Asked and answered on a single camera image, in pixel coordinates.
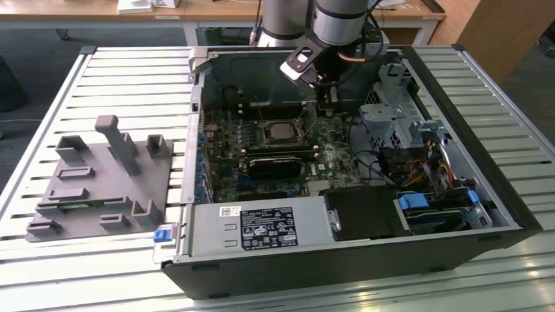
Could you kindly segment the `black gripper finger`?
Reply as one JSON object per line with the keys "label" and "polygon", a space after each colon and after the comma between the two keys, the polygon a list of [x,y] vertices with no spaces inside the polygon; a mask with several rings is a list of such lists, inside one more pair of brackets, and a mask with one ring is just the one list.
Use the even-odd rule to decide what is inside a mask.
{"label": "black gripper finger", "polygon": [[339,88],[323,87],[319,96],[319,109],[324,114],[334,114],[340,107]]}

